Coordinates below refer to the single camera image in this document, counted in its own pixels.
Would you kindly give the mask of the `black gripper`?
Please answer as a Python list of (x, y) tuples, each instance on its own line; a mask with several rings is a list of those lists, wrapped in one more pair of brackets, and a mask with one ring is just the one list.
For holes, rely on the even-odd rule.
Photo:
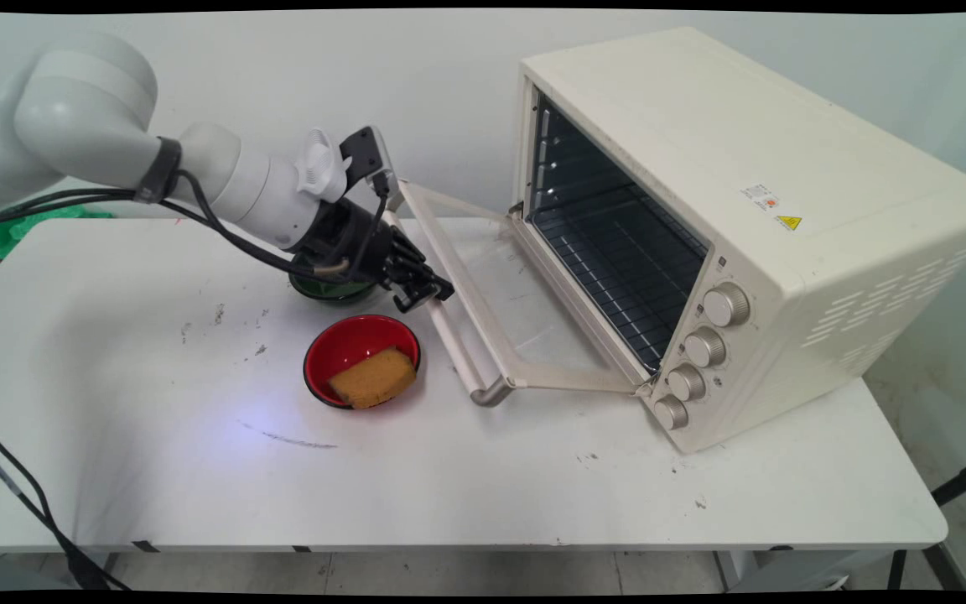
[(426, 257), (403, 232), (381, 221), (387, 198), (378, 211), (366, 211), (349, 199), (321, 201), (312, 225), (292, 247), (292, 263), (301, 268), (346, 267), (322, 279), (351, 280), (390, 287), (396, 309), (409, 313), (429, 299), (445, 301), (455, 294), (448, 279), (427, 264)]

